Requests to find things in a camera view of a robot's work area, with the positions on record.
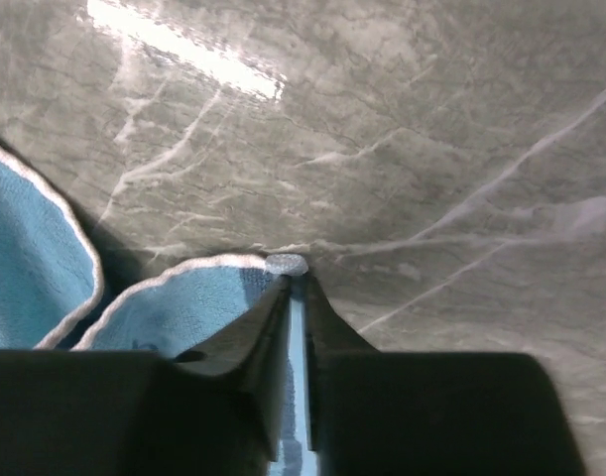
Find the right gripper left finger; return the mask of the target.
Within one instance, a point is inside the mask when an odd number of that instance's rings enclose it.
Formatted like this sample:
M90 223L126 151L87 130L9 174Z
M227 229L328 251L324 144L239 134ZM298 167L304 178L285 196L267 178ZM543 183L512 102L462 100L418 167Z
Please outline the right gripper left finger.
M275 279L245 313L175 359L232 396L271 460L278 453L290 333L291 279Z

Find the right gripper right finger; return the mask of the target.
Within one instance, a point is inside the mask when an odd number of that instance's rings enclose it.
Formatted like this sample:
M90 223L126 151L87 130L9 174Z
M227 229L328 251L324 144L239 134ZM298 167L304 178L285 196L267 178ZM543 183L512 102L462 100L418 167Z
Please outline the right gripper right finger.
M308 442L312 451L318 451L323 361L334 353L367 354L377 349L333 309L315 275L304 276L303 303Z

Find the blue towel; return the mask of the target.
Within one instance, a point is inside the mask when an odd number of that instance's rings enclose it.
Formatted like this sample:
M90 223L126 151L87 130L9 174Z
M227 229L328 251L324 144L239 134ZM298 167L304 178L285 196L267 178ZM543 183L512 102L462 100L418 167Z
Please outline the blue towel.
M112 296L68 202L0 147L0 475L313 475L305 442L305 259L190 259ZM271 460L225 389L175 359L291 279Z

